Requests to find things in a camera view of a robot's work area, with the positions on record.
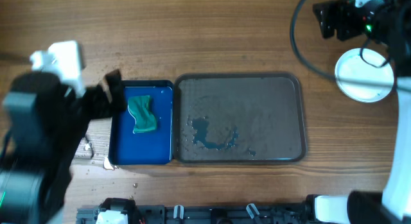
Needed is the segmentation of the green yellow sponge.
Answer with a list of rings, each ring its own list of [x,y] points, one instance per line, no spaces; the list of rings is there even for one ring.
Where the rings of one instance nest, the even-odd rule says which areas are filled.
[[[133,133],[152,132],[157,129],[157,120],[150,110],[150,95],[133,96],[128,99],[128,113],[134,118]]]

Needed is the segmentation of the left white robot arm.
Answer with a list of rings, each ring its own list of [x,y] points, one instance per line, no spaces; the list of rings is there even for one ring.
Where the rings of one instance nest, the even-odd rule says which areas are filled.
[[[1,153],[1,222],[46,223],[64,206],[71,162],[89,123],[123,112],[127,103],[121,73],[83,83],[82,48],[56,42],[30,55],[31,71],[12,82],[3,100],[11,127]]]

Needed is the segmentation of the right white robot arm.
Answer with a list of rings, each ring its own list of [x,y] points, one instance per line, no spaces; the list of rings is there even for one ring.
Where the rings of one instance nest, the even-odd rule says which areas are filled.
[[[385,44],[395,63],[398,128],[390,176],[382,193],[353,191],[350,223],[410,223],[410,0],[332,0],[313,5],[322,36],[366,35]]]

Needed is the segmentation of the white plate blue stain front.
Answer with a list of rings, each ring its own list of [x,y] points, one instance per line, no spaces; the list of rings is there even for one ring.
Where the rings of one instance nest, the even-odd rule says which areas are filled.
[[[389,95],[394,86],[394,73],[385,57],[370,49],[351,49],[335,65],[338,88],[349,98],[374,103]]]

